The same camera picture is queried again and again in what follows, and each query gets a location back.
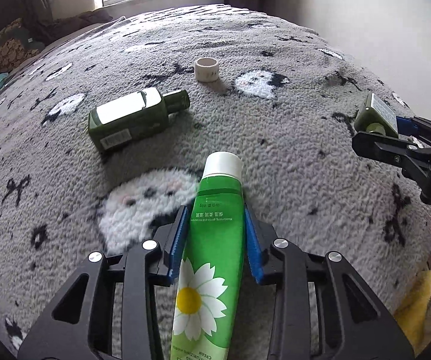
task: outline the green bottle cap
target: green bottle cap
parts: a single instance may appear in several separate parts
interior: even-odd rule
[[[190,99],[185,89],[166,93],[162,95],[162,97],[166,102],[168,114],[173,114],[174,112],[182,111],[190,107]]]
[[[366,132],[385,135],[385,128],[380,123],[371,123],[370,125],[367,126]]]

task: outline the blue gripper pad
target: blue gripper pad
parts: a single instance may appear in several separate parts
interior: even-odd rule
[[[250,265],[250,271],[254,276],[257,284],[262,282],[264,271],[262,269],[262,251],[260,249],[259,241],[255,233],[254,224],[250,218],[248,209],[245,209],[245,223],[247,233],[247,257]]]
[[[397,130],[399,134],[406,135],[407,137],[418,137],[419,135],[417,126],[406,117],[397,116]]]
[[[187,207],[184,207],[182,217],[180,218],[180,223],[177,228],[177,233],[170,250],[170,270],[168,274],[168,279],[171,284],[174,280],[178,278],[180,271],[180,263],[182,260],[182,254],[184,252],[185,241],[187,239],[188,227],[190,221],[190,213]]]

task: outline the gray fluffy blanket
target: gray fluffy blanket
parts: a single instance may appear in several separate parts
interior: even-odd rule
[[[219,59],[219,81],[195,80],[201,56]],[[186,89],[190,109],[101,156],[88,112],[149,86]],[[90,252],[120,253],[173,220],[214,151],[242,159],[261,220],[304,251],[340,251],[394,311],[431,250],[431,215],[397,168],[353,153],[368,91],[413,115],[313,30],[226,5],[122,17],[42,55],[0,91],[1,340],[15,352]],[[175,290],[157,291],[166,358]],[[273,307],[245,267],[230,358],[267,357]]]

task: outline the green tube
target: green tube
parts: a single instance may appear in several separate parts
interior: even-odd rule
[[[180,266],[171,360],[225,360],[245,253],[242,162],[207,157]]]

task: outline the pillow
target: pillow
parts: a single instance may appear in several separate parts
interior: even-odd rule
[[[45,45],[32,39],[22,26],[22,19],[14,20],[0,31],[0,73],[9,73],[23,61],[39,54]]]

